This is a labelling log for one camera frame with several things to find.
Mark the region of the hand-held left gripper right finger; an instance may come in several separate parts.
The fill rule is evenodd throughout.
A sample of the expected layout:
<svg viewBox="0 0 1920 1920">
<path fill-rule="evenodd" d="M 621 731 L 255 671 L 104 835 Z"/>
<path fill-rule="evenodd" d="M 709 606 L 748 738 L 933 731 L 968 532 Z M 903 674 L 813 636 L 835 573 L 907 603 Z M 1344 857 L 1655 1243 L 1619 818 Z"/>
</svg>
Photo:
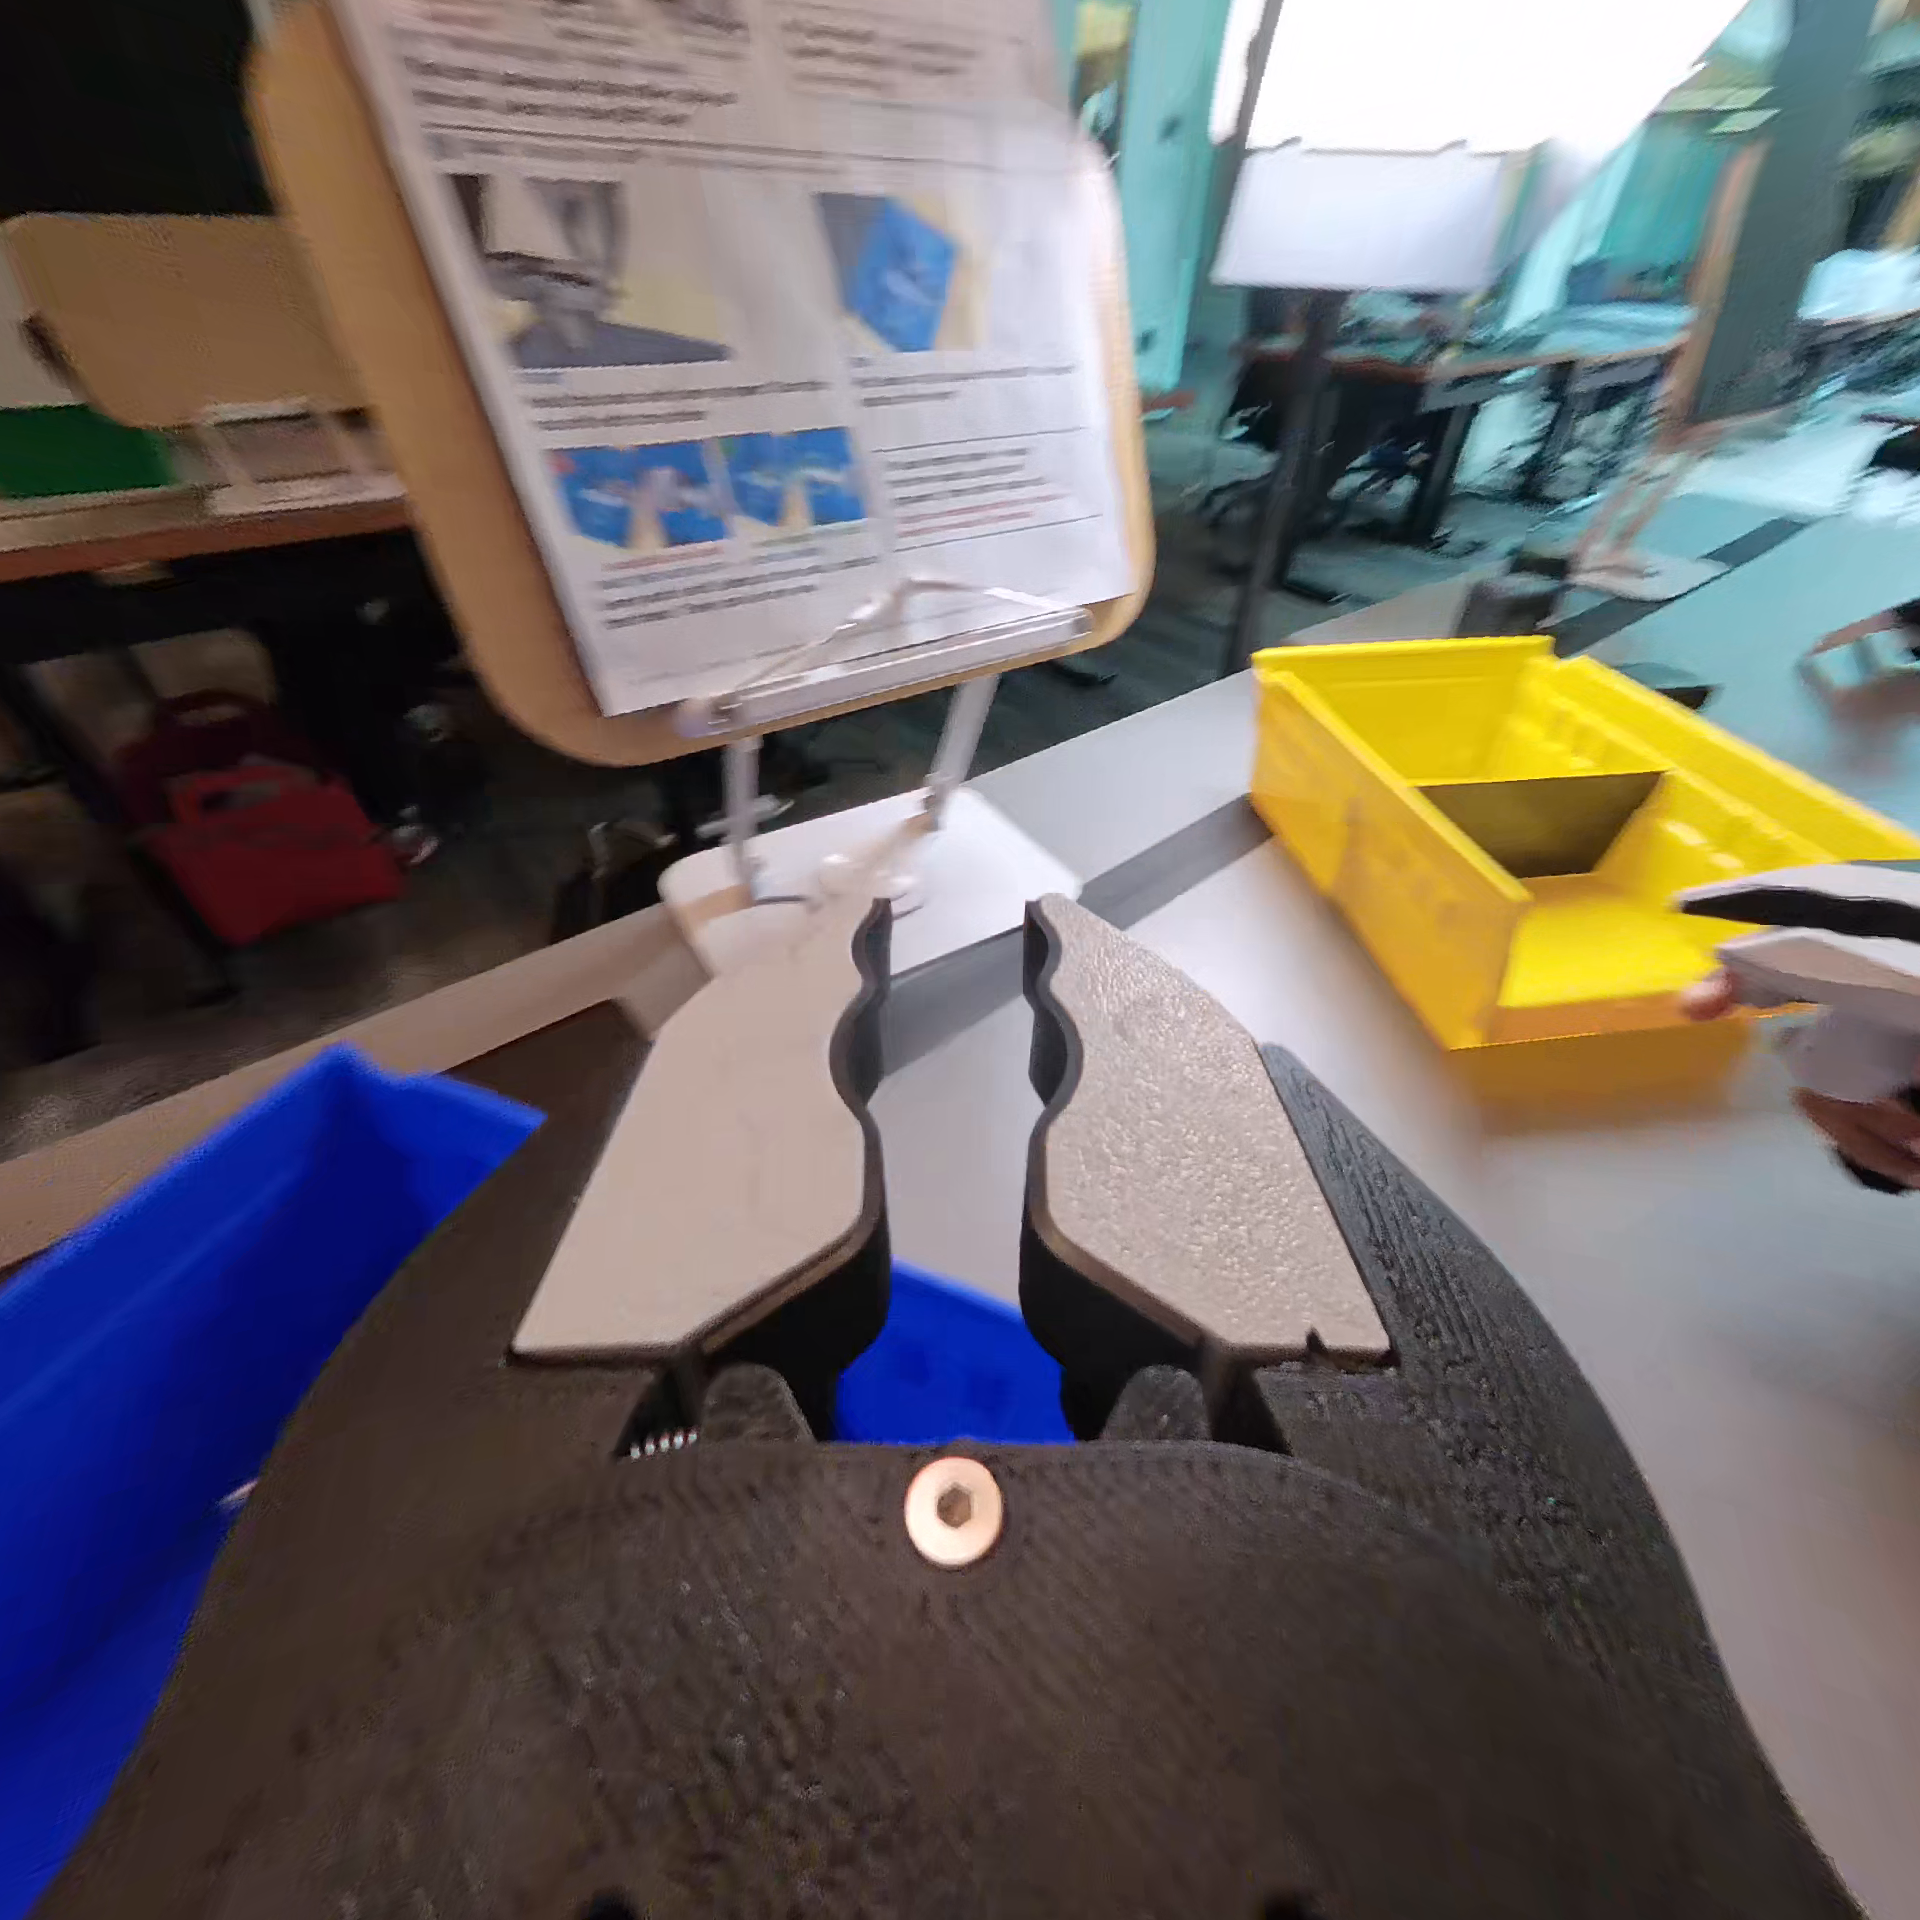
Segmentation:
<svg viewBox="0 0 1920 1920">
<path fill-rule="evenodd" d="M 1245 1026 L 1067 897 L 1024 913 L 1029 1082 L 1022 1310 L 1067 1374 L 1171 1350 L 1201 1374 L 1389 1334 Z"/>
</svg>

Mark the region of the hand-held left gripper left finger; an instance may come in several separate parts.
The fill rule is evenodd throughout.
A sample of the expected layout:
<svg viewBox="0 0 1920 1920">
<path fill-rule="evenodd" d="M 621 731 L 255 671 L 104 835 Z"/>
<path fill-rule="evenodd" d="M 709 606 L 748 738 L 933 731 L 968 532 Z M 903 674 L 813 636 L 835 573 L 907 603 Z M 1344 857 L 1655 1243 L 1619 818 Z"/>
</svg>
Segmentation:
<svg viewBox="0 0 1920 1920">
<path fill-rule="evenodd" d="M 702 986 L 647 1047 L 511 1334 L 535 1363 L 692 1364 L 764 1327 L 841 1369 L 887 1315 L 872 1094 L 892 906 L 841 897 Z"/>
</svg>

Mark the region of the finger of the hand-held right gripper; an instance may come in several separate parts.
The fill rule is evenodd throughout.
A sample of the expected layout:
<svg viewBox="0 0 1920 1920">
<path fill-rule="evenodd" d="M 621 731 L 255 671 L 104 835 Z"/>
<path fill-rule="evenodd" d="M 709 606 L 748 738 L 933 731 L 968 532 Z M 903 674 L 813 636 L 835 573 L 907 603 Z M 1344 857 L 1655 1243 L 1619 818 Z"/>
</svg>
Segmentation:
<svg viewBox="0 0 1920 1920">
<path fill-rule="evenodd" d="M 1686 886 L 1670 908 L 1708 922 L 1918 945 L 1915 862 L 1833 862 Z"/>
<path fill-rule="evenodd" d="M 1864 1023 L 1918 1023 L 1918 947 L 1824 929 L 1763 929 L 1716 948 L 1753 1011 L 1815 1005 Z"/>
</svg>

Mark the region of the yellow plastic bin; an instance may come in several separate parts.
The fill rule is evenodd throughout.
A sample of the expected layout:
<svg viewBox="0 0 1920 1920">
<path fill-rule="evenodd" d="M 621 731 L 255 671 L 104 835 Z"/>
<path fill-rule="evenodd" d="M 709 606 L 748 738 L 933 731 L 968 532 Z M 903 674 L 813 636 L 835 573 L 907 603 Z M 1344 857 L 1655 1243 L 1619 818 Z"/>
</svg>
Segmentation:
<svg viewBox="0 0 1920 1920">
<path fill-rule="evenodd" d="M 1444 1050 L 1673 1026 L 1735 931 L 1675 893 L 1915 857 L 1907 828 L 1544 636 L 1287 645 L 1254 684 L 1254 814 Z M 1635 770 L 1663 785 L 1575 877 L 1510 877 L 1417 790 Z"/>
</svg>

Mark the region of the blue plastic bin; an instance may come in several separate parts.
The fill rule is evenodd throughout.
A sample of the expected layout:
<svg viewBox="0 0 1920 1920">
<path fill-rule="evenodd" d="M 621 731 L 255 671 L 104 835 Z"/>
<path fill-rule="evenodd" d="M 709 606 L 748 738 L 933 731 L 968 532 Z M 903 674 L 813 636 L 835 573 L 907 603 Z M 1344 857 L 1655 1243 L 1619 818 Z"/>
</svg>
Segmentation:
<svg viewBox="0 0 1920 1920">
<path fill-rule="evenodd" d="M 854 1251 L 712 1358 L 509 1361 L 637 1074 L 607 1011 L 483 1085 L 324 1054 L 5 1290 L 5 1916 L 1084 1916 L 1041 1761 L 909 1782 L 790 1622 L 667 1630 L 723 1508 L 628 1463 L 759 1367 L 798 1443 Z"/>
</svg>

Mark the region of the person's right hand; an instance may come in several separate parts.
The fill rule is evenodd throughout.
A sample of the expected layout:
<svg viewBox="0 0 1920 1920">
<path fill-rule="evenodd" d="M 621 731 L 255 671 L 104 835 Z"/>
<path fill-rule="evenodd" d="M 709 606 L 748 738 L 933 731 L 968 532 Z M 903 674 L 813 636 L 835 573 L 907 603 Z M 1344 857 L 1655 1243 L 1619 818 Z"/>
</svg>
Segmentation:
<svg viewBox="0 0 1920 1920">
<path fill-rule="evenodd" d="M 1678 995 L 1683 1019 L 1713 1021 L 1735 1012 L 1777 1012 L 1796 1005 L 1776 993 L 1750 993 L 1729 971 L 1712 971 Z M 1897 1074 L 1900 1085 L 1875 1097 L 1836 1097 L 1803 1085 L 1801 1070 L 1792 1070 L 1792 1103 L 1821 1133 L 1855 1183 L 1875 1193 L 1913 1193 L 1918 1188 L 1918 1114 L 1915 1054 Z"/>
</svg>

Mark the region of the grey bin divider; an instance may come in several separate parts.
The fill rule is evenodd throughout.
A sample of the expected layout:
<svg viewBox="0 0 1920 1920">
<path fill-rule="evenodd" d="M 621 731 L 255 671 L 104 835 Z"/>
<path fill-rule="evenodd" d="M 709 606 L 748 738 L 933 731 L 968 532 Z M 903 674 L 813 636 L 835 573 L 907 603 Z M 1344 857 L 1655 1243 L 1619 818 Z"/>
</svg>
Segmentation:
<svg viewBox="0 0 1920 1920">
<path fill-rule="evenodd" d="M 1531 775 L 1422 785 L 1446 822 L 1515 881 L 1592 874 L 1663 773 Z"/>
</svg>

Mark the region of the red storage bin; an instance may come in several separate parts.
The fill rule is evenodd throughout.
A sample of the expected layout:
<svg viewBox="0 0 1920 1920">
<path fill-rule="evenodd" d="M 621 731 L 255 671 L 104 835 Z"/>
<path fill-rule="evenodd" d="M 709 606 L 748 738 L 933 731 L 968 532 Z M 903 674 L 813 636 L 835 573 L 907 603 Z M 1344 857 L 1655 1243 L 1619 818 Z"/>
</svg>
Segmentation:
<svg viewBox="0 0 1920 1920">
<path fill-rule="evenodd" d="M 225 947 L 405 893 L 387 837 L 275 703 L 223 687 L 157 700 L 109 767 L 134 843 Z"/>
</svg>

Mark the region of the dark top desk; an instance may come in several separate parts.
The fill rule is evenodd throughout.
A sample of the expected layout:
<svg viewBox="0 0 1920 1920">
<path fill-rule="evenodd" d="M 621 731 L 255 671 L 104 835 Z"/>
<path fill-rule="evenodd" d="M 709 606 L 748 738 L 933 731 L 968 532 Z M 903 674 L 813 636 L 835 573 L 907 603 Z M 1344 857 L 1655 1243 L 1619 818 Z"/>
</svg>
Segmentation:
<svg viewBox="0 0 1920 1920">
<path fill-rule="evenodd" d="M 1309 518 L 1334 526 L 1365 497 L 1407 487 L 1387 535 L 1435 543 L 1475 434 L 1499 412 L 1471 487 L 1553 503 L 1551 479 L 1598 419 L 1615 422 L 1591 458 L 1609 475 L 1640 429 L 1692 330 L 1684 307 L 1566 307 L 1541 326 L 1487 340 L 1355 339 L 1325 350 Z"/>
</svg>

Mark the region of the wooden document stand white base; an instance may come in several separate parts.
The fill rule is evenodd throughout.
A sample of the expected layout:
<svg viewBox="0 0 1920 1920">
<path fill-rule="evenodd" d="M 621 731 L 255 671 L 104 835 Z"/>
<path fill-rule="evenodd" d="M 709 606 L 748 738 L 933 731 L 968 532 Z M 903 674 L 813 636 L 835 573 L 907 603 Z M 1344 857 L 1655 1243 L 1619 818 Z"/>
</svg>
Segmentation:
<svg viewBox="0 0 1920 1920">
<path fill-rule="evenodd" d="M 1104 159 L 1096 309 L 1132 587 L 1038 629 L 947 641 L 912 684 L 905 657 L 867 661 L 841 703 L 821 684 L 800 700 L 784 687 L 752 709 L 723 703 L 718 715 L 702 703 L 604 715 L 334 5 L 289 6 L 248 73 L 255 145 L 327 325 L 363 381 L 464 658 L 491 706 L 537 746 L 659 777 L 678 814 L 660 897 L 704 970 L 731 966 L 863 881 L 892 906 L 895 971 L 1015 931 L 1033 898 L 1081 897 L 1086 877 L 1060 839 L 996 803 L 974 767 L 1003 681 L 1116 641 L 1152 578 L 1119 212 Z"/>
</svg>

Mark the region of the wooden top desk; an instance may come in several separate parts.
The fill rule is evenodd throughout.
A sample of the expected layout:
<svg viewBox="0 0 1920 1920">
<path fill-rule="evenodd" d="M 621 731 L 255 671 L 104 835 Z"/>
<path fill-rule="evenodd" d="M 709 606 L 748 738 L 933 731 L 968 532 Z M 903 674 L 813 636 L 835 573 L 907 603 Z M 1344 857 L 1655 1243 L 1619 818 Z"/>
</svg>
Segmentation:
<svg viewBox="0 0 1920 1920">
<path fill-rule="evenodd" d="M 3 587 L 104 575 L 152 578 L 188 561 L 411 535 L 398 499 L 328 501 L 293 510 L 215 513 L 191 487 L 11 501 L 3 510 Z"/>
</svg>

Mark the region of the printed instruction sheet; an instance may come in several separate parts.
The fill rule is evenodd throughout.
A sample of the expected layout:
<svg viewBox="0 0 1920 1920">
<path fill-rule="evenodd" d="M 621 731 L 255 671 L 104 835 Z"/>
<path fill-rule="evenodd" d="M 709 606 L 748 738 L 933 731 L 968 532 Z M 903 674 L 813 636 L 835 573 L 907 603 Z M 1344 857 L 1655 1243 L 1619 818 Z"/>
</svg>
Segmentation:
<svg viewBox="0 0 1920 1920">
<path fill-rule="evenodd" d="M 1134 582 L 1048 5 L 334 5 L 604 715 Z"/>
</svg>

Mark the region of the studio light panel on stand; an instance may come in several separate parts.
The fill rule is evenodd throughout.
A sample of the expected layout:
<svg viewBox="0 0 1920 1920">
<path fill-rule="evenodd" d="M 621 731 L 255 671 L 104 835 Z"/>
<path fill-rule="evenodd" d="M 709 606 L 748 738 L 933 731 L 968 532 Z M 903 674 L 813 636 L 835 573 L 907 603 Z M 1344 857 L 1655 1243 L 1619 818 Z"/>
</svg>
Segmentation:
<svg viewBox="0 0 1920 1920">
<path fill-rule="evenodd" d="M 1260 647 L 1304 516 L 1344 309 L 1487 295 L 1740 2 L 1261 5 L 1211 281 L 1299 298 L 1276 463 L 1221 677 Z"/>
</svg>

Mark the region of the green plastic bin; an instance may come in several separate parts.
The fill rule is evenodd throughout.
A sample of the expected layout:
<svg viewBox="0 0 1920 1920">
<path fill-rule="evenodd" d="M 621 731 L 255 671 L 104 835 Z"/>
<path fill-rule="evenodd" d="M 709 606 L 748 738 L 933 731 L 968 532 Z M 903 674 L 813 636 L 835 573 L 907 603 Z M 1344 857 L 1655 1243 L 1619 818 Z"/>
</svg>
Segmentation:
<svg viewBox="0 0 1920 1920">
<path fill-rule="evenodd" d="M 164 436 L 109 421 L 86 404 L 3 412 L 3 499 L 168 489 Z"/>
</svg>

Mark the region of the black phone mount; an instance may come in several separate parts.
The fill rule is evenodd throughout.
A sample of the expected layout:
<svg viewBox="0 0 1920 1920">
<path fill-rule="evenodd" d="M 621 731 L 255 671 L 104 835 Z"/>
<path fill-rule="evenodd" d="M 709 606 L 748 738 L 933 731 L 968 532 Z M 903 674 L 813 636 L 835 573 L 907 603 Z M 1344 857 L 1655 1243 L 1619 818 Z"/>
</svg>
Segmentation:
<svg viewBox="0 0 1920 1920">
<path fill-rule="evenodd" d="M 1799 666 L 1817 684 L 1828 684 L 1839 674 L 1839 684 L 1847 687 L 1915 681 L 1918 599 L 1907 599 L 1824 634 L 1803 651 Z"/>
</svg>

